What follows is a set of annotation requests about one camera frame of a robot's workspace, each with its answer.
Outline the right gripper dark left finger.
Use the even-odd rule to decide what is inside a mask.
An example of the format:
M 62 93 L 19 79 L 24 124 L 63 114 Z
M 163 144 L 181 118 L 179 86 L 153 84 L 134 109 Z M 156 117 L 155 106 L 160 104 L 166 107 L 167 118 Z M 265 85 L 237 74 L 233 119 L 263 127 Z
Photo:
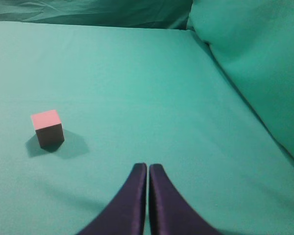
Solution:
M 147 165 L 134 164 L 127 180 L 80 235 L 142 235 L 146 217 Z

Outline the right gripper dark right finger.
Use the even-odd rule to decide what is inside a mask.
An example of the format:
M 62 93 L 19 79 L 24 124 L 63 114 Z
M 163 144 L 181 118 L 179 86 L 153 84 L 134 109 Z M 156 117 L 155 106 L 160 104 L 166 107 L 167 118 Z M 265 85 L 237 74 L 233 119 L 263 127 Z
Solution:
M 219 235 L 181 196 L 161 164 L 149 167 L 149 221 L 153 235 Z

